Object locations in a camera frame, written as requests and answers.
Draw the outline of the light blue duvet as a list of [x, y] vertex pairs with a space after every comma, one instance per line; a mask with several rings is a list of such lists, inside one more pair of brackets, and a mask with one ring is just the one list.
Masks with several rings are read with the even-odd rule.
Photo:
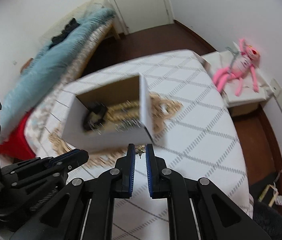
[[114, 18], [115, 14], [111, 8], [101, 8], [78, 20], [79, 25], [62, 42], [54, 46], [50, 42], [39, 51], [3, 101], [0, 142], [9, 137], [27, 111], [35, 107], [58, 83], [90, 35]]

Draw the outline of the checkered bed sheet mattress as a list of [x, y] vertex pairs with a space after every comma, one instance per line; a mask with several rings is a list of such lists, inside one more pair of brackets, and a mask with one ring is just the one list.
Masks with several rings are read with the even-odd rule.
[[108, 20], [91, 33], [75, 59], [61, 76], [59, 82], [54, 85], [49, 93], [33, 109], [24, 128], [24, 136], [28, 142], [41, 139], [45, 124], [61, 93], [61, 89], [81, 76], [98, 45], [111, 32], [112, 27], [113, 21]]

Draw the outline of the wooden bed frame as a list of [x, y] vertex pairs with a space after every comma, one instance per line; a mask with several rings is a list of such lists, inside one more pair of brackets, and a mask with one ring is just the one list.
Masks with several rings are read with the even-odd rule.
[[120, 37], [119, 33], [117, 32], [113, 22], [107, 27], [104, 39], [107, 39], [107, 38], [110, 38], [110, 37], [114, 37], [116, 40], [121, 39], [121, 37]]

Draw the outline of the white diamond pattern tablecloth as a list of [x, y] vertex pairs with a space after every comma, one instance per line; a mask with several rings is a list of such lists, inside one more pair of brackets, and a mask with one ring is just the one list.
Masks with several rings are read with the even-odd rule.
[[[48, 135], [68, 115], [75, 94], [142, 74], [148, 89], [183, 107], [153, 138], [155, 155], [185, 178], [209, 178], [245, 213], [249, 206], [244, 155], [230, 114], [210, 76], [191, 50], [176, 50], [116, 64], [61, 89], [36, 142], [39, 157], [56, 156]], [[133, 195], [115, 200], [112, 239], [169, 239], [166, 200], [151, 199], [145, 157], [136, 158]]]

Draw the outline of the white cloth covered box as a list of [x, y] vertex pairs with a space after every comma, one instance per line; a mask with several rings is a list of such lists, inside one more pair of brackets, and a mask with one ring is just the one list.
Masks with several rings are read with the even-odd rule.
[[[217, 70], [230, 64], [233, 55], [230, 51], [215, 51], [203, 55], [202, 58], [205, 61], [203, 65], [205, 70], [212, 77]], [[242, 82], [232, 80], [225, 85], [221, 96], [232, 117], [246, 115], [257, 110], [260, 104], [266, 103], [273, 95], [270, 85], [261, 72], [256, 69], [255, 74], [259, 87], [258, 92], [253, 90], [251, 73], [247, 73]]]

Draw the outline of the small gold earring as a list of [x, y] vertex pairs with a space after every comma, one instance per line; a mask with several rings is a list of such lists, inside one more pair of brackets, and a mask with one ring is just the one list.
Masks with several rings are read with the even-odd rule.
[[138, 155], [140, 159], [142, 158], [142, 154], [144, 154], [145, 152], [145, 145], [136, 146], [136, 155]]

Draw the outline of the black clothing on bed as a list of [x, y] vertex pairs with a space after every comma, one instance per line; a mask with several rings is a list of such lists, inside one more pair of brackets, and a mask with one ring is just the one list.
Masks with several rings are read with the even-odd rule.
[[65, 27], [62, 29], [59, 35], [52, 37], [51, 44], [49, 45], [49, 49], [53, 48], [54, 46], [64, 41], [68, 37], [68, 35], [79, 26], [80, 24], [76, 21], [76, 19], [72, 18], [69, 21], [69, 23], [65, 25]]

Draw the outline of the white cardboard jewelry box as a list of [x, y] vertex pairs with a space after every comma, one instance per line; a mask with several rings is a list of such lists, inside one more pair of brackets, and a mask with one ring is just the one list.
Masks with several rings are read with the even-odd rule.
[[[135, 118], [140, 128], [117, 131], [115, 121]], [[61, 139], [89, 153], [152, 142], [151, 98], [140, 74], [74, 96]]]

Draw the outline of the pink panther plush toy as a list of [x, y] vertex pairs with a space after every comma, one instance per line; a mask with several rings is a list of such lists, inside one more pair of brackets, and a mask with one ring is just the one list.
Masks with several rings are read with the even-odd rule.
[[239, 85], [235, 91], [235, 95], [240, 96], [243, 89], [244, 77], [246, 77], [248, 73], [251, 73], [252, 76], [253, 90], [256, 93], [259, 92], [259, 85], [255, 69], [260, 61], [260, 53], [256, 48], [248, 44], [244, 38], [239, 40], [239, 49], [241, 51], [241, 55], [236, 59], [232, 73], [230, 75], [227, 73], [229, 70], [228, 65], [218, 69], [213, 75], [213, 83], [219, 93], [223, 92], [223, 89], [227, 83], [232, 80], [238, 80]]

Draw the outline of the grey clothes hanger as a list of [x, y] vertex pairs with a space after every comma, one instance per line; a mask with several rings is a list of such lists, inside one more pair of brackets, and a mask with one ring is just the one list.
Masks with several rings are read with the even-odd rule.
[[227, 72], [230, 75], [232, 73], [232, 69], [233, 69], [233, 66], [234, 66], [236, 59], [238, 58], [238, 56], [241, 55], [241, 51], [240, 51], [240, 49], [233, 49], [232, 47], [226, 47], [226, 49], [228, 51], [230, 51], [232, 56], [233, 56], [233, 58], [232, 58], [232, 60], [229, 64], [229, 70]]

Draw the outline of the red blanket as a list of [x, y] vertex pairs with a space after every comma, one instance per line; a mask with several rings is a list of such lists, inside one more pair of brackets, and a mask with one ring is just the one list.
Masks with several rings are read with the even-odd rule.
[[0, 144], [0, 154], [21, 161], [36, 157], [24, 135], [25, 125], [32, 111], [33, 109], [26, 113], [18, 126], [10, 133], [8, 139]]

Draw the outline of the white door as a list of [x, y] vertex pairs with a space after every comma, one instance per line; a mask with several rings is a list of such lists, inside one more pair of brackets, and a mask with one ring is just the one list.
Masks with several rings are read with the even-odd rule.
[[115, 8], [124, 34], [172, 24], [169, 0], [109, 0]]

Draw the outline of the white pillow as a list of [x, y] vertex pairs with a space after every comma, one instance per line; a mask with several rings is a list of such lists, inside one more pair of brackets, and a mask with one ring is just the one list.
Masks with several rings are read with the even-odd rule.
[[82, 20], [101, 8], [110, 7], [112, 7], [112, 5], [108, 0], [90, 0], [85, 2], [57, 20], [43, 35], [39, 37], [38, 41], [41, 45], [45, 45], [52, 39], [52, 37], [60, 34], [65, 25], [68, 24], [73, 18], [75, 18], [76, 21]]

